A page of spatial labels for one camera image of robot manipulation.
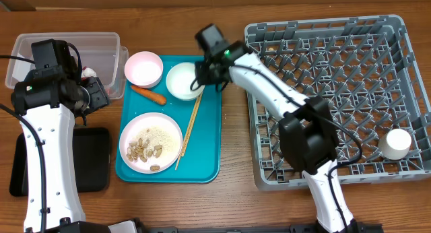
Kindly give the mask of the white bowl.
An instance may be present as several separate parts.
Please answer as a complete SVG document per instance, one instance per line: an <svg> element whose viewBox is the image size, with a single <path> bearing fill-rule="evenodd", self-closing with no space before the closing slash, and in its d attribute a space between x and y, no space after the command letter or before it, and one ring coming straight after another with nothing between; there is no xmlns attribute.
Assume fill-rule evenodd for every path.
<svg viewBox="0 0 431 233"><path fill-rule="evenodd" d="M195 79L195 64L190 62L179 63L168 72L166 87L179 100L193 100L205 88L204 85L199 85Z"/></svg>

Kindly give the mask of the pink bowl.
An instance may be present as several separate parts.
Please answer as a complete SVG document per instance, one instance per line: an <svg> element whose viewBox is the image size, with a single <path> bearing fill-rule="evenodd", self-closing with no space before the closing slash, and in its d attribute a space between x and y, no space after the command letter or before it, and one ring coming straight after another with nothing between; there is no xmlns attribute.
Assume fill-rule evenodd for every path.
<svg viewBox="0 0 431 233"><path fill-rule="evenodd" d="M149 51L135 53L125 63L125 77L141 88L156 86L162 78L163 70L161 58Z"/></svg>

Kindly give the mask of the orange carrot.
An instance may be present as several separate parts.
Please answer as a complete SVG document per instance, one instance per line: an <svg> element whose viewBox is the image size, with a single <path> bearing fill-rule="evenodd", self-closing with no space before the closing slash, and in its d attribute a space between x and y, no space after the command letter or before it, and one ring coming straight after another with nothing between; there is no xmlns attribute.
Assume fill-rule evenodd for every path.
<svg viewBox="0 0 431 233"><path fill-rule="evenodd" d="M151 100L151 101L153 101L159 105L164 106L167 103L167 99L165 96L158 94L158 93L155 93L151 90L147 90L145 88L140 88L136 85L131 85L131 89L134 92L140 94L141 96L143 96L143 97L145 97L145 98L147 98L147 99L149 99L149 100Z"/></svg>

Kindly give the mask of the white cup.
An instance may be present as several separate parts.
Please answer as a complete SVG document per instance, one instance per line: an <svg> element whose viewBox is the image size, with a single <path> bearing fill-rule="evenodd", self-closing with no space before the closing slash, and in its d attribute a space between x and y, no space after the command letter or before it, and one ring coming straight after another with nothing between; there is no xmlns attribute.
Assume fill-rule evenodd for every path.
<svg viewBox="0 0 431 233"><path fill-rule="evenodd" d="M392 129L378 142L378 148L385 158L400 160L409 152L411 135L403 129Z"/></svg>

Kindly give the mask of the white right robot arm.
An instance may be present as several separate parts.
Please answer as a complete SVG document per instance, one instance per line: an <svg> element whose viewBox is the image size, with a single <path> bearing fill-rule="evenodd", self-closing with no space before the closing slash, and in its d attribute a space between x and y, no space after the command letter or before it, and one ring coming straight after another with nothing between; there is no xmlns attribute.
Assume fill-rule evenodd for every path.
<svg viewBox="0 0 431 233"><path fill-rule="evenodd" d="M201 41L204 60L195 64L201 85L245 89L276 120L283 158L306 179L324 232L353 232L356 221L348 209L337 169L337 127L327 101L301 94L271 72L243 42Z"/></svg>

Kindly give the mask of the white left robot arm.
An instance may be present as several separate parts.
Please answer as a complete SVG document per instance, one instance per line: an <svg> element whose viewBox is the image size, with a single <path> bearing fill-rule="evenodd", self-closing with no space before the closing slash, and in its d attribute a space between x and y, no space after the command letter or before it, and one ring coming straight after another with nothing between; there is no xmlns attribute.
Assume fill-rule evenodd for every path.
<svg viewBox="0 0 431 233"><path fill-rule="evenodd" d="M73 161L73 128L110 101L98 77L31 70L11 95L26 142L28 207L24 231L44 232L61 220L83 222Z"/></svg>

